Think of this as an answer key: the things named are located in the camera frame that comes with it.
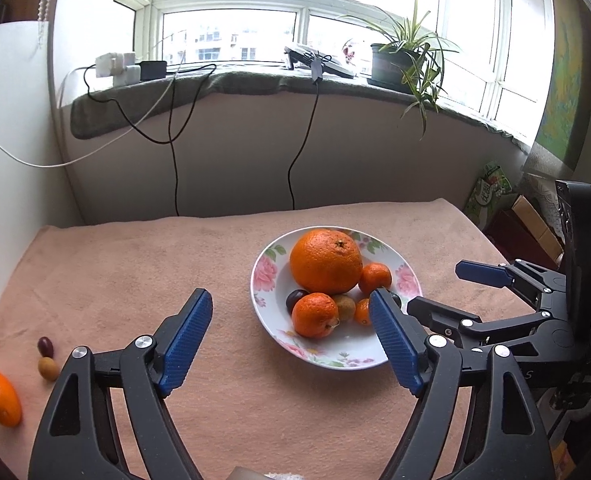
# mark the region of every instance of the white cable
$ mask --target white cable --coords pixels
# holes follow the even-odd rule
[[[73,72],[75,72],[76,70],[80,70],[79,68],[73,69],[71,70],[71,72],[69,72],[69,74],[67,74],[67,76],[71,75]],[[147,111],[146,114],[144,114],[144,116],[135,124],[135,126],[139,126],[140,123],[142,121],[144,121],[149,114],[154,111],[154,108],[157,107],[158,103],[160,101],[162,101],[162,98],[165,96],[165,94],[169,91],[169,88],[171,88],[173,82],[175,81],[175,78],[178,76],[178,72],[180,71],[180,68],[178,67],[178,70],[176,70],[176,72],[173,74],[173,78],[171,79],[171,81],[169,81],[169,84],[167,85],[167,88],[164,89],[164,92],[162,92],[162,95],[160,95],[160,97],[158,98],[158,100],[154,103],[154,105],[149,108],[149,111]],[[107,142],[106,144],[103,144],[101,147],[93,150],[92,152],[87,153],[86,155],[82,155],[78,158],[74,158],[74,160],[69,160],[67,162],[63,162],[62,164],[51,164],[49,166],[42,166],[41,164],[31,164],[30,162],[25,162],[24,160],[21,160],[20,158],[18,158],[17,156],[13,155],[12,153],[8,152],[6,149],[4,149],[1,145],[0,145],[0,150],[5,154],[10,156],[13,160],[15,160],[16,162],[19,162],[21,164],[24,164],[25,166],[29,166],[30,168],[43,168],[43,169],[50,169],[50,168],[64,168],[65,166],[70,166],[71,164],[75,164],[76,162],[79,162],[85,158],[87,158],[88,156],[92,156],[95,153],[98,153],[99,150],[103,150],[104,148],[106,148],[107,146],[109,146],[109,144],[113,144],[114,142],[116,142],[116,140],[121,139],[122,137],[124,137],[125,135],[127,135],[129,132],[131,132],[133,130],[133,126],[131,126],[126,132],[124,132],[123,134],[120,134],[119,136],[117,136],[115,139],[111,139],[109,140],[109,142]]]
[[[162,38],[162,40],[160,40],[158,43],[156,43],[156,45],[154,45],[154,48],[162,43],[163,40],[165,40],[166,38]],[[178,65],[178,68],[176,69],[175,73],[173,74],[173,78],[169,81],[169,84],[167,85],[167,88],[164,89],[164,92],[162,92],[162,95],[160,95],[160,97],[158,98],[158,100],[154,103],[154,105],[149,108],[149,111],[147,111],[146,114],[144,114],[142,116],[142,118],[135,123],[135,126],[140,126],[140,123],[142,121],[144,121],[149,114],[154,111],[154,108],[157,107],[158,103],[160,101],[162,101],[162,98],[166,95],[166,93],[169,91],[169,88],[171,88],[173,82],[175,81],[176,77],[178,76],[178,73],[180,72],[180,69],[182,68],[182,64],[184,63],[185,57],[187,55],[187,52],[185,50],[184,54],[182,55],[182,59],[180,60],[180,63]],[[64,76],[64,79],[62,81],[62,84],[60,85],[60,106],[59,106],[59,110],[60,110],[60,119],[61,119],[61,123],[62,123],[62,99],[63,99],[63,95],[64,95],[64,86],[66,84],[66,80],[69,78],[69,76],[71,74],[73,74],[74,72],[78,71],[78,70],[85,70],[87,67],[83,66],[83,67],[77,67],[74,68],[73,70],[70,70],[66,76]],[[104,148],[106,148],[107,146],[109,146],[109,144],[113,144],[114,142],[116,142],[118,139],[121,139],[122,137],[124,137],[125,135],[127,135],[129,132],[133,131],[133,126],[131,126],[126,132],[124,132],[123,134],[120,134],[119,136],[117,136],[115,139],[111,139],[109,140],[109,142],[107,142],[106,144],[103,144],[102,146],[100,146],[99,148],[96,148],[95,150],[93,150],[92,152],[89,152],[85,155],[79,156],[78,158],[74,158],[74,160],[68,160],[67,162],[63,162],[62,164],[50,164],[48,166],[43,166],[41,164],[32,164],[31,162],[26,162],[24,160],[22,160],[21,158],[18,158],[17,156],[13,155],[13,153],[10,153],[9,151],[7,151],[4,147],[2,147],[0,145],[0,150],[7,156],[10,156],[13,160],[15,160],[16,162],[19,162],[25,166],[29,166],[30,168],[41,168],[44,170],[48,170],[51,168],[65,168],[67,166],[70,166],[72,164],[75,164],[76,162],[80,162],[81,160],[86,159],[88,156],[92,156],[95,155],[95,153],[98,153],[100,150],[103,150]]]

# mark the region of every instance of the window sill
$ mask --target window sill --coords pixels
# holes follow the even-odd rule
[[[192,102],[200,81],[208,71],[180,73],[176,81],[175,107]],[[110,88],[94,92],[100,99],[115,98],[130,118],[141,116],[164,92],[170,78],[141,82],[137,85]],[[212,93],[271,95],[287,91],[299,94],[315,94],[308,69],[287,70],[282,64],[268,63],[218,63],[218,70],[208,79],[200,92],[200,99]],[[346,95],[378,101],[410,104],[413,96],[387,90],[367,83],[366,78],[346,79],[324,74],[320,85],[321,94]],[[168,92],[152,111],[150,117],[165,113],[171,107],[171,92]],[[492,121],[476,114],[473,110],[456,103],[442,100],[441,113],[474,126],[483,126],[489,132],[511,139],[523,151],[529,147],[512,132],[498,127]],[[96,103],[86,95],[76,98],[72,104],[70,127],[76,139],[93,139],[128,126],[118,108]]]

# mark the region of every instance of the plate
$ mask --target plate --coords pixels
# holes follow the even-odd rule
[[[291,275],[289,254],[300,237],[313,229],[342,231],[358,244],[364,264],[380,262],[389,267],[393,276],[391,291],[400,296],[405,314],[409,300],[422,295],[418,278],[411,266],[382,240],[345,227],[306,227],[273,240],[253,265],[252,301],[262,326],[291,354],[323,368],[361,370],[386,363],[386,354],[373,328],[359,325],[353,320],[341,322],[331,335],[321,339],[309,339],[294,332],[285,300],[292,291],[302,287]],[[356,301],[364,298],[357,286],[348,295]]]

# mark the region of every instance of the small yellow fruit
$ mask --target small yellow fruit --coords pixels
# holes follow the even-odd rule
[[[333,296],[333,301],[338,305],[340,321],[353,319],[353,315],[355,314],[355,301],[345,294],[337,294],[336,296]]]
[[[60,368],[51,357],[43,357],[38,361],[38,371],[45,380],[51,383],[60,375]]]

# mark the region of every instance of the charger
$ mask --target charger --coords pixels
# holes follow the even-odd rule
[[[140,82],[140,66],[135,52],[108,52],[96,57],[96,77],[113,76],[113,86],[127,86]]]

